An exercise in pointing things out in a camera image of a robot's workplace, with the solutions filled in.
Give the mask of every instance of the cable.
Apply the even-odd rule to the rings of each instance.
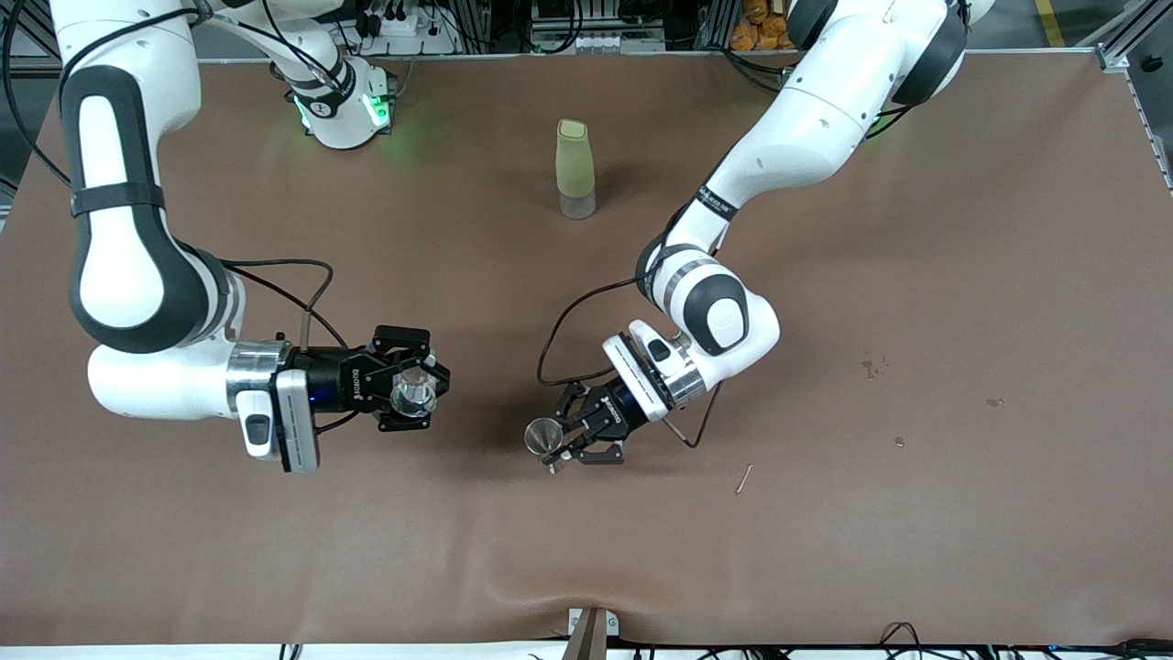
[[[891,117],[890,120],[888,120],[888,123],[886,123],[886,124],[881,125],[880,128],[877,128],[877,129],[873,130],[872,132],[868,132],[868,134],[867,134],[867,135],[865,136],[865,140],[872,140],[872,138],[873,138],[873,137],[875,137],[876,135],[880,135],[880,134],[881,134],[881,132],[883,132],[884,130],[888,130],[889,128],[891,128],[893,125],[895,125],[895,123],[896,123],[897,121],[902,120],[902,118],[904,117],[904,115],[907,115],[907,114],[908,114],[908,111],[909,111],[909,110],[911,110],[911,109],[913,109],[913,108],[911,108],[910,106],[904,106],[903,108],[896,108],[896,109],[894,109],[894,110],[884,110],[883,113],[880,113],[880,115],[879,115],[879,116],[887,116],[887,115],[889,115],[889,114],[890,114],[890,115],[894,115],[894,116],[893,116],[893,117]]]
[[[343,41],[346,43],[346,52],[351,55],[358,55],[358,46],[351,46],[351,38],[346,36],[346,30],[343,29],[343,21],[338,20],[338,9],[334,9],[332,15],[334,18],[334,25],[338,26],[338,35],[341,36]]]
[[[697,440],[691,443],[682,440],[680,442],[684,443],[684,447],[689,449],[697,449],[700,447],[700,441],[705,437],[705,428],[708,427],[708,416],[713,414],[713,404],[717,403],[717,396],[721,394],[721,386],[724,385],[725,381],[718,383],[717,387],[713,388],[713,396],[708,397],[708,408],[705,409],[705,416],[700,420],[700,429],[697,430]]]
[[[615,9],[615,15],[621,21],[629,25],[644,25],[645,22],[663,20],[666,14],[672,13],[672,0],[664,0],[666,7],[662,7],[660,12],[640,14],[637,12],[629,11],[633,5],[645,5],[647,0],[619,0],[618,7]]]
[[[325,72],[325,75],[330,76],[330,80],[321,82],[323,84],[325,84],[326,87],[331,87],[335,91],[339,90],[339,89],[341,89],[341,84],[338,82],[338,79],[334,77],[333,75],[331,75],[330,72],[326,69],[326,67],[324,67],[321,64],[321,62],[319,62],[318,60],[313,59],[313,55],[306,53],[301,48],[299,48],[299,47],[290,43],[289,41],[282,41],[277,36],[274,36],[274,35],[272,35],[272,34],[270,34],[270,33],[267,33],[267,32],[265,32],[265,30],[263,30],[260,28],[252,27],[249,23],[243,23],[243,22],[237,21],[235,19],[226,19],[226,18],[219,15],[219,14],[217,14],[215,18],[218,19],[218,20],[225,21],[225,22],[228,22],[230,25],[233,25],[233,26],[236,26],[236,27],[238,27],[238,28],[240,28],[243,30],[251,32],[252,34],[258,34],[258,35],[264,36],[266,39],[271,39],[271,40],[280,43],[282,46],[285,46],[286,48],[289,48],[298,57],[298,60],[301,60],[301,57],[307,57],[311,62],[313,62],[313,66],[306,63],[305,60],[301,60],[301,63],[305,64],[305,67],[307,69],[310,69],[311,73],[314,70],[314,67],[317,67],[318,69],[321,69],[323,72]]]
[[[270,291],[273,291],[274,293],[282,295],[286,300],[290,300],[291,302],[296,304],[297,306],[299,306],[301,308],[306,307],[306,302],[301,301],[300,298],[298,298],[293,293],[290,293],[285,288],[282,288],[277,284],[273,284],[272,281],[265,279],[264,277],[262,277],[259,274],[256,274],[253,272],[249,272],[248,270],[242,270],[242,268],[239,268],[239,267],[237,267],[235,265],[224,264],[224,267],[228,268],[228,270],[231,270],[232,272],[235,272],[235,273],[237,273],[237,274],[239,274],[242,277],[251,279],[251,280],[256,281],[257,284],[260,284],[262,286],[269,288]],[[338,342],[339,347],[341,347],[344,349],[348,349],[350,348],[350,345],[346,343],[346,340],[344,340],[343,336],[338,334],[338,329],[334,329],[334,326],[331,325],[330,321],[326,320],[325,317],[323,317],[320,313],[318,313],[317,309],[311,311],[310,315],[312,315],[318,322],[321,324],[323,327],[326,328],[326,333],[330,333],[330,336],[333,338],[335,342]]]
[[[404,84],[396,87],[396,89],[395,89],[395,100],[396,101],[400,100],[400,98],[402,98],[404,94],[407,94],[407,83],[412,80],[412,72],[413,70],[415,70],[415,55],[412,55],[412,62],[409,64],[407,64],[407,73],[404,75]]]
[[[313,430],[313,433],[320,436],[320,435],[326,434],[328,431],[333,431],[334,429],[341,427],[343,424],[346,424],[347,422],[350,422],[351,420],[354,420],[358,416],[359,416],[359,411],[352,410],[351,414],[347,415],[346,417],[343,417],[341,420],[338,420],[335,422],[331,422],[330,424],[326,424],[325,427],[318,427],[317,429]]]
[[[530,41],[526,36],[521,25],[517,23],[517,16],[521,15],[521,5],[522,0],[514,0],[514,32],[517,33],[517,40],[520,41],[521,46],[524,46],[531,53],[545,53],[548,55],[556,55],[558,53],[562,53],[567,48],[574,46],[583,33],[583,20],[585,18],[585,12],[583,12],[582,0],[575,0],[574,5],[571,5],[570,20],[568,23],[570,25],[570,32],[567,34],[565,40],[563,40],[562,43],[560,43],[558,47],[552,50],[543,50],[541,46],[536,46],[533,41]],[[578,27],[575,27],[576,11],[578,13]]]
[[[285,660],[285,648],[292,647],[290,653],[290,660],[298,660],[301,656],[301,645],[300,644],[283,644],[280,651],[277,652],[277,660]]]
[[[957,15],[961,16],[961,22],[965,23],[965,29],[969,30],[970,4],[965,0],[957,0]]]
[[[924,649],[921,648],[921,635],[916,634],[916,628],[913,626],[913,624],[909,624],[908,621],[894,621],[891,624],[888,624],[888,626],[884,627],[883,637],[880,638],[880,646],[882,647],[884,644],[887,644],[888,640],[890,640],[893,635],[895,635],[900,631],[908,631],[908,634],[911,635],[913,638],[913,644],[916,646],[917,658],[920,660],[924,660]],[[889,649],[888,658],[895,658],[900,653],[893,654],[891,651]]]
[[[36,155],[38,159],[45,163],[45,166],[49,168],[49,171],[52,171],[54,176],[61,179],[61,182],[66,185],[69,185],[69,176],[60,166],[57,166],[57,164],[54,163],[40,147],[36,145],[36,135],[28,129],[28,124],[25,123],[25,117],[20,114],[20,108],[16,107],[16,90],[13,88],[12,83],[12,43],[16,38],[18,19],[25,11],[26,1],[27,0],[16,0],[12,6],[12,11],[8,12],[8,20],[4,23],[4,53],[0,54],[0,56],[2,56],[0,67],[2,67],[4,95],[5,98],[8,100],[8,109],[12,111],[13,122],[16,124],[20,136],[25,138],[25,143],[33,150],[33,154]]]
[[[298,343],[298,351],[305,353],[306,348],[310,346],[310,319],[313,317],[313,305],[318,304],[318,299],[321,294],[326,292],[326,287],[330,283],[334,280],[334,266],[330,265],[324,260],[318,259],[304,259],[304,258],[285,258],[285,259],[257,259],[257,260],[232,260],[232,259],[221,259],[225,266],[263,266],[263,265],[316,265],[326,271],[326,277],[318,285],[318,290],[313,292],[310,297],[310,301],[303,307],[305,311],[301,313],[301,334],[300,341]]]
[[[475,36],[468,34],[467,32],[465,32],[463,28],[461,28],[460,25],[453,22],[448,18],[448,14],[446,14],[442,8],[438,7],[435,2],[432,2],[429,6],[432,7],[432,12],[428,15],[428,18],[432,19],[433,23],[435,23],[435,22],[438,22],[436,21],[436,12],[440,12],[440,18],[443,19],[443,22],[445,22],[445,32],[447,32],[448,28],[450,27],[452,29],[456,30],[456,34],[461,35],[467,41],[472,41],[473,43],[476,43],[477,46],[493,46],[493,40],[491,39],[488,40],[488,41],[486,41],[483,39],[477,39]]]
[[[689,204],[691,204],[691,203],[692,203],[691,199],[689,202],[685,202],[685,204],[683,206],[680,206],[679,209],[677,209],[677,211],[674,213],[672,213],[671,219],[667,220],[667,225],[664,226],[664,232],[660,233],[660,252],[663,252],[664,240],[667,239],[669,231],[671,231],[672,227],[676,226],[676,223],[679,222],[680,216],[684,215],[684,210],[686,207],[689,207]],[[609,367],[609,368],[606,368],[606,369],[604,369],[602,372],[596,372],[594,374],[586,374],[586,375],[583,375],[583,376],[574,376],[574,377],[570,377],[570,379],[558,379],[558,380],[554,380],[554,381],[547,381],[545,377],[542,376],[542,373],[544,372],[543,368],[545,367],[545,355],[548,353],[550,353],[550,347],[554,345],[555,338],[558,336],[558,328],[562,327],[562,321],[567,319],[567,315],[569,315],[570,312],[575,309],[575,307],[577,307],[582,302],[589,300],[590,298],[594,298],[595,295],[597,295],[599,293],[605,293],[608,291],[613,291],[616,288],[622,288],[624,286],[628,286],[629,284],[635,284],[636,281],[642,281],[644,279],[647,279],[649,277],[655,275],[656,272],[659,271],[659,266],[660,266],[660,264],[664,263],[665,258],[666,257],[663,256],[663,254],[660,257],[658,257],[656,259],[656,263],[653,263],[651,265],[651,267],[649,267],[647,271],[644,272],[643,274],[639,274],[637,277],[631,277],[629,279],[622,279],[619,281],[612,281],[612,283],[606,284],[604,286],[599,286],[597,288],[591,288],[590,291],[583,293],[582,295],[578,295],[578,298],[576,298],[575,301],[572,301],[569,305],[567,305],[567,307],[564,309],[562,309],[562,313],[558,314],[558,319],[554,321],[554,327],[550,328],[550,336],[545,340],[545,346],[542,347],[541,355],[537,356],[537,382],[541,383],[543,387],[547,387],[547,388],[557,388],[557,387],[561,387],[561,386],[569,386],[570,383],[575,383],[575,382],[578,382],[578,381],[594,381],[595,379],[601,379],[601,377],[606,376],[608,374],[615,372],[615,367]]]
[[[785,72],[785,67],[775,68],[775,67],[767,67],[758,62],[751,62],[745,57],[738,56],[728,48],[721,48],[719,46],[712,46],[710,48],[706,48],[706,50],[718,50],[719,53],[725,55],[725,59],[728,60],[731,64],[733,64],[733,68],[737,69],[739,74],[741,74],[741,77],[748,80],[755,87],[759,87],[765,91],[769,91],[771,94],[778,94],[781,91],[781,88],[766,83],[765,81],[755,77],[753,73],[768,74],[774,77],[779,77]]]
[[[766,82],[761,81],[760,79],[754,77],[753,74],[751,74],[751,72],[747,72],[746,69],[741,68],[741,64],[739,64],[737,61],[730,60],[730,63],[732,63],[733,68],[737,69],[737,72],[739,74],[741,74],[741,77],[748,80],[751,83],[753,83],[754,87],[758,87],[758,88],[762,89],[764,91],[769,91],[771,94],[779,94],[779,93],[781,93],[781,88],[773,87],[773,86],[767,84]]]
[[[310,69],[311,73],[313,72],[313,66],[318,67],[318,69],[320,69],[320,72],[321,72],[321,75],[328,76],[330,80],[333,81],[333,83],[334,83],[332,86],[333,90],[340,93],[343,90],[343,83],[338,81],[338,77],[334,76],[334,74],[331,73],[330,69],[327,69],[326,67],[321,66],[321,62],[319,62],[318,60],[313,59],[313,56],[310,55],[308,53],[306,53],[305,50],[303,50],[300,48],[298,48],[297,46],[293,46],[292,43],[290,43],[289,39],[285,39],[285,35],[282,34],[282,28],[277,27],[277,21],[273,20],[273,11],[269,7],[269,0],[260,0],[260,6],[264,7],[264,9],[265,9],[265,16],[269,19],[269,25],[273,28],[273,34],[277,35],[277,39],[282,42],[282,45],[284,45],[286,48],[289,48],[290,50],[292,50],[293,54],[297,55],[297,59],[300,60],[301,63],[305,64],[305,68]]]
[[[84,48],[82,48],[81,50],[77,50],[77,54],[74,55],[69,60],[69,62],[67,62],[61,68],[61,81],[57,82],[57,107],[59,108],[61,107],[62,98],[65,96],[63,91],[65,91],[65,88],[66,88],[66,81],[69,80],[69,76],[73,74],[73,70],[77,67],[77,64],[83,59],[86,59],[90,53],[93,53],[94,50],[97,50],[99,48],[101,48],[102,46],[106,46],[107,43],[114,41],[115,39],[123,38],[123,36],[126,36],[126,35],[128,35],[128,34],[130,34],[133,32],[140,30],[140,29],[142,29],[144,27],[150,27],[152,25],[158,25],[158,23],[162,23],[162,22],[167,22],[167,21],[169,21],[171,19],[177,19],[179,16],[185,16],[185,15],[189,15],[189,14],[199,15],[199,12],[197,12],[196,9],[176,9],[174,12],[168,12],[165,14],[160,14],[157,16],[152,16],[152,18],[149,18],[147,20],[142,20],[142,21],[138,21],[136,23],[128,25],[126,27],[121,27],[121,28],[111,32],[110,34],[107,34],[106,36],[103,36],[101,39],[93,41],[91,43],[89,43],[88,46],[86,46]]]

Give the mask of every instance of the robotic arm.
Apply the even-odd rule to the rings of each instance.
[[[54,0],[73,72],[60,98],[79,230],[69,299],[102,345],[88,369],[95,397],[128,417],[237,419],[248,454],[286,472],[318,468],[316,413],[375,414],[384,431],[426,429],[449,380],[426,329],[379,326],[358,349],[240,341],[240,279],[171,234],[157,145],[199,109],[199,72],[187,15],[143,23],[192,5],[273,59],[325,145],[360,145],[389,121],[386,72],[340,56],[310,20],[339,0],[272,0],[280,36],[251,0]]]
[[[994,0],[794,0],[791,38],[808,50],[766,114],[725,155],[692,200],[636,266],[640,292],[679,328],[659,335],[635,320],[603,343],[617,376],[567,387],[555,419],[536,421],[527,445],[560,461],[623,462],[623,442],[649,422],[712,392],[778,342],[778,317],[714,258],[738,210],[780,188],[835,173],[879,118],[886,100],[923,103],[956,74],[967,27]],[[581,431],[565,442],[565,435]],[[603,453],[586,448],[610,442]]]

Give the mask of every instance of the metal bracket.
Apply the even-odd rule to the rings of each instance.
[[[1096,56],[1099,59],[1100,68],[1104,69],[1104,73],[1126,73],[1128,70],[1128,56],[1124,55],[1113,59],[1104,49],[1103,43],[1096,45]]]
[[[606,637],[619,637],[619,618],[615,615],[613,612],[609,610],[598,610],[599,615],[604,618],[606,624]],[[578,621],[583,618],[582,607],[571,607],[570,618],[567,621],[567,634],[574,637],[575,628],[578,627]]]

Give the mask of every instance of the brown table surface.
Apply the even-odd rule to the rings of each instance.
[[[647,428],[626,465],[557,477],[521,441],[557,397],[533,379],[550,324],[629,275],[769,98],[717,56],[427,62],[394,135],[339,152],[264,67],[203,74],[162,148],[175,232],[333,261],[327,318],[353,343],[429,327],[452,394],[429,431],[326,436],[312,477],[226,421],[106,413],[68,195],[30,165],[0,237],[0,642],[537,638],[582,605],[677,644],[1173,637],[1173,200],[1092,55],[971,56],[833,179],[751,202],[721,258],[778,348],[700,449]],[[565,116],[591,131],[586,222],[557,212]],[[250,295],[249,338],[294,332]],[[604,365],[639,317],[633,290],[586,305],[550,370]]]

